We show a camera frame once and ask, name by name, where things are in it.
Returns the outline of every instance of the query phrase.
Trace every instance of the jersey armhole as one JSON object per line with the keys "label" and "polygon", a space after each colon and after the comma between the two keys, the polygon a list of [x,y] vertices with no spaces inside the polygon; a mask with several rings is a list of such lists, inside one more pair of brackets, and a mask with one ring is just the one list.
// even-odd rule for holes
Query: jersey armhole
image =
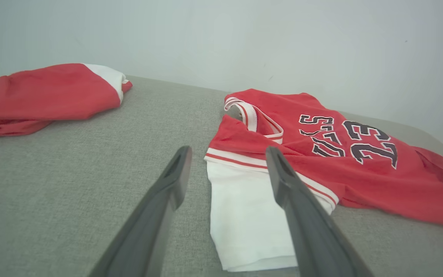
{"label": "jersey armhole", "polygon": [[263,136],[278,144],[283,143],[283,128],[276,123],[276,121],[262,112],[258,107],[236,97],[229,97],[227,100],[225,100],[224,110],[228,111],[234,105],[239,109],[242,116],[242,122],[247,126],[249,131],[257,133],[258,120],[267,122],[272,130],[272,133]]}

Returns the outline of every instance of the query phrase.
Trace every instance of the red fabric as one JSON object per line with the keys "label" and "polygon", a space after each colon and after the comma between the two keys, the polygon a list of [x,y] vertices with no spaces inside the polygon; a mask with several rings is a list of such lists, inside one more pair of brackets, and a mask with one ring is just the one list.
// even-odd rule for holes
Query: red fabric
{"label": "red fabric", "polygon": [[[122,84],[123,92],[132,87]],[[81,63],[0,77],[0,136],[28,135],[54,120],[83,120],[120,105],[118,92]]]}
{"label": "red fabric", "polygon": [[[283,143],[277,144],[264,137],[264,133],[251,132],[243,122],[225,115],[216,136],[211,141],[213,149],[229,151],[251,158],[264,159],[267,146],[278,147],[288,159],[294,170],[331,189],[342,205],[357,208],[377,208],[392,214],[400,214],[412,219],[443,225],[443,157],[419,147],[412,147],[400,140],[380,136],[379,130],[368,128],[369,135],[360,133],[359,127],[352,130],[360,135],[352,139],[344,125],[346,118],[339,112],[324,108],[311,95],[274,95],[257,90],[232,93],[236,97],[258,107],[283,128]],[[316,124],[300,123],[302,115],[332,117],[332,124],[318,120]],[[300,130],[312,133],[321,126],[332,126],[332,131],[321,131],[314,135],[303,135]],[[334,142],[326,134],[336,133],[339,142]],[[342,154],[332,151],[313,138],[324,141],[332,147],[341,149]],[[317,154],[315,146],[326,154]],[[353,149],[376,147],[385,150],[394,159],[374,152]],[[361,163],[357,159],[362,154]]]}

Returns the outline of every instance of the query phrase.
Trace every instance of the crumpled red clothing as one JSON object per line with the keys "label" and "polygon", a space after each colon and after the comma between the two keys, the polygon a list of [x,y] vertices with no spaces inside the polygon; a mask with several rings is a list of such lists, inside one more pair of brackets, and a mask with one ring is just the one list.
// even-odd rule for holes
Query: crumpled red clothing
{"label": "crumpled red clothing", "polygon": [[103,65],[67,63],[0,77],[0,137],[28,135],[55,120],[83,120],[119,107],[132,87]]}

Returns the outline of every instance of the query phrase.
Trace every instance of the white wall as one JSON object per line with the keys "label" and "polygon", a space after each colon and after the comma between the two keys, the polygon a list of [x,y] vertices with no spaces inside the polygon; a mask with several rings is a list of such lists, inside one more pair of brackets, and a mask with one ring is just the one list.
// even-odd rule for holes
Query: white wall
{"label": "white wall", "polygon": [[69,62],[307,92],[443,142],[443,0],[0,0],[0,75]]}

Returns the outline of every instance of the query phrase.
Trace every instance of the red basketball jersey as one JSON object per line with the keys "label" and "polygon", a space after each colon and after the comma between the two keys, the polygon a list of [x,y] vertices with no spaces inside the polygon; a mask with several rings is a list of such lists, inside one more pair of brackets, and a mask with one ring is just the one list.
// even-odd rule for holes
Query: red basketball jersey
{"label": "red basketball jersey", "polygon": [[265,150],[278,147],[307,186],[332,208],[377,208],[443,225],[443,157],[347,120],[306,93],[254,89],[225,98],[242,121],[223,117],[205,159],[267,172]]}

